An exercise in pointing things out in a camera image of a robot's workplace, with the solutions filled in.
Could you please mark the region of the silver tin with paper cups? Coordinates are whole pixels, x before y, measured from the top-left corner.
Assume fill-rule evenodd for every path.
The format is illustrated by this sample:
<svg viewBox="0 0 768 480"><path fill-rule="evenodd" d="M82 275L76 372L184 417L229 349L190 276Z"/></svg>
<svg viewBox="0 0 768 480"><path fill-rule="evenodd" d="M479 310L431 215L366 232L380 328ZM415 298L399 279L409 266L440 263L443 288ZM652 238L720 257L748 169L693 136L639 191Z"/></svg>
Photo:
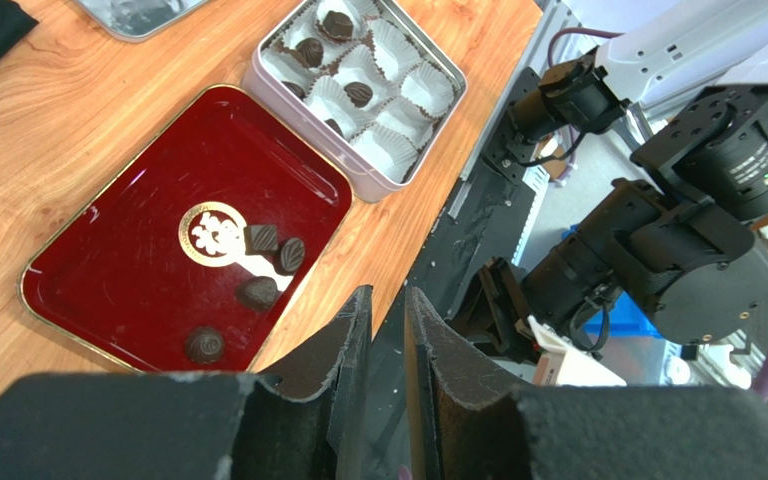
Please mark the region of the silver tin with paper cups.
<svg viewBox="0 0 768 480"><path fill-rule="evenodd" d="M304 1L255 48L241 86L377 203L416 176L467 91L394 1Z"/></svg>

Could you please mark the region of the red lacquer tray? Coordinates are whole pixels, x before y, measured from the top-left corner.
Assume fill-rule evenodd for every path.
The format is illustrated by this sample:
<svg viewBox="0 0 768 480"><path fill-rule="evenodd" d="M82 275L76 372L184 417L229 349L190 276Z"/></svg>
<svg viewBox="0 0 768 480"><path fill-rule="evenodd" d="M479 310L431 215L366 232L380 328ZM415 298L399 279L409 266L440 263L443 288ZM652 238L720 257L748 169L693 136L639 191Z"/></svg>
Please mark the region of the red lacquer tray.
<svg viewBox="0 0 768 480"><path fill-rule="evenodd" d="M256 358L354 201L348 178L243 89L202 90L27 262L25 310L135 371L242 371ZM247 255L246 225L299 237L292 275L277 252ZM252 277L280 295L266 312L235 298ZM224 337L221 360L196 364L198 327Z"/></svg>

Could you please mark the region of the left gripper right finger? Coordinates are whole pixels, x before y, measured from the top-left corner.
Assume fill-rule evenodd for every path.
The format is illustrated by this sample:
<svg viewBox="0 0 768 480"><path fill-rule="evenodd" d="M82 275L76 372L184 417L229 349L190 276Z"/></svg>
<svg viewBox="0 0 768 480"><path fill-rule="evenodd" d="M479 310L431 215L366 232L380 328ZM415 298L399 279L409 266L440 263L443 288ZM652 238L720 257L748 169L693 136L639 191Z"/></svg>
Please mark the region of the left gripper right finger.
<svg viewBox="0 0 768 480"><path fill-rule="evenodd" d="M705 387L534 386L405 295L417 479L768 479L768 405Z"/></svg>

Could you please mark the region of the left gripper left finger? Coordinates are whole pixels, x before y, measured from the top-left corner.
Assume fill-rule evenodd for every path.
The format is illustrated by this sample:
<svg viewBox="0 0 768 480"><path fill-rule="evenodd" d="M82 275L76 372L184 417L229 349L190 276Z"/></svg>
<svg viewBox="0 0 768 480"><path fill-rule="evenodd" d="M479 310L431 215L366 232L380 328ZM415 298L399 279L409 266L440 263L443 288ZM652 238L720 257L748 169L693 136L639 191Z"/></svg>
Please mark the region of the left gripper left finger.
<svg viewBox="0 0 768 480"><path fill-rule="evenodd" d="M0 479L358 479L372 289L259 373L34 374L0 395Z"/></svg>

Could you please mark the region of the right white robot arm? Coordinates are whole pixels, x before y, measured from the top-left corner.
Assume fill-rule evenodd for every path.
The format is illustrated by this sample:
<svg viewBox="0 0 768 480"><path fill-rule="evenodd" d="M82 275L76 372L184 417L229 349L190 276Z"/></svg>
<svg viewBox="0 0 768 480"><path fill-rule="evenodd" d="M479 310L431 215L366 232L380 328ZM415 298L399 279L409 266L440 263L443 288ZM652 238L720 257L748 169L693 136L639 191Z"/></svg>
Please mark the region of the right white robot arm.
<svg viewBox="0 0 768 480"><path fill-rule="evenodd" d="M556 130L601 134L676 73L714 76L631 154L642 180L611 192L524 276L484 265L454 319L507 356L548 326L580 344L627 295L681 345L768 324L768 1L683 1L651 22L550 67L508 102L492 141L517 153Z"/></svg>

